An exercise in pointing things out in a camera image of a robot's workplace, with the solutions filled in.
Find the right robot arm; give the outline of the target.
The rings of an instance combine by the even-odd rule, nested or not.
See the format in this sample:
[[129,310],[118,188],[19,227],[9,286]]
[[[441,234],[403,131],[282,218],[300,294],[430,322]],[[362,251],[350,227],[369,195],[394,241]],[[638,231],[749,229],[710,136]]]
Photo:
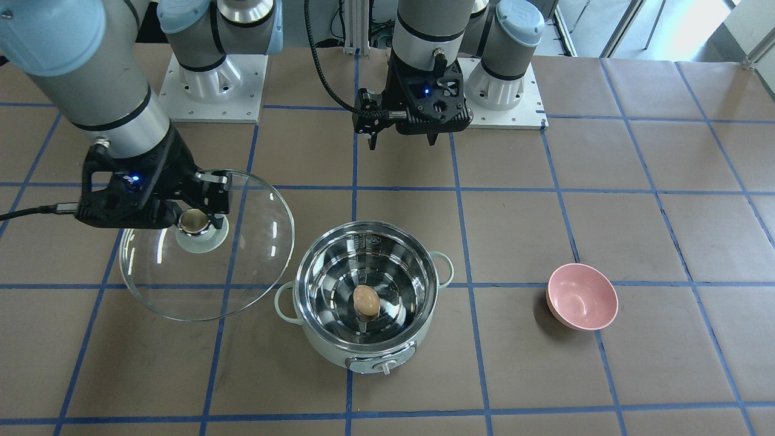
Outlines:
[[[2,52],[86,135],[91,146],[77,202],[2,215],[72,214],[93,227],[164,229],[185,212],[220,230],[230,210],[229,171],[208,171],[192,154],[133,53],[147,1],[3,1]],[[280,1],[160,1],[160,29],[178,71],[166,90],[182,108],[232,110],[238,99],[257,115],[255,68],[283,47]]]

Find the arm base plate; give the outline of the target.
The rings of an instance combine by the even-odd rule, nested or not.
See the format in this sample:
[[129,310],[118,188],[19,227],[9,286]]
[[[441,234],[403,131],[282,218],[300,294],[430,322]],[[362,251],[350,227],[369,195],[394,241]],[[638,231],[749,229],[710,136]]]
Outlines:
[[523,77],[505,81],[490,77],[481,60],[458,58],[470,129],[544,130],[549,126],[533,65]]
[[188,71],[171,57],[159,102],[174,122],[257,124],[269,57],[228,55],[211,71]]

